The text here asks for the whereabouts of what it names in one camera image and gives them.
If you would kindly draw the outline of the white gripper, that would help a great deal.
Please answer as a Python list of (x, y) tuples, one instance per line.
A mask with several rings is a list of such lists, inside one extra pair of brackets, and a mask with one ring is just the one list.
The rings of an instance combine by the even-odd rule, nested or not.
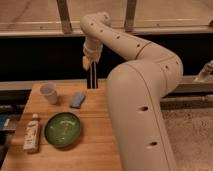
[(85, 37), (83, 44), (83, 53), (85, 56), (82, 58), (82, 65), (85, 71), (90, 68), (93, 61), (99, 62), (102, 49), (103, 44), (99, 40), (89, 36)]

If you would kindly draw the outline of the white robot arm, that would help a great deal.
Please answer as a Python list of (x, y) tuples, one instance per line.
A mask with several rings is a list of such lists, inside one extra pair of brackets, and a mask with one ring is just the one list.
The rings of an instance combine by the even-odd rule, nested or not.
[(181, 59), (152, 41), (111, 28), (105, 12), (85, 15), (80, 28), (87, 63), (99, 60), (104, 46), (125, 60), (106, 82), (123, 171), (177, 171), (160, 99), (182, 80)]

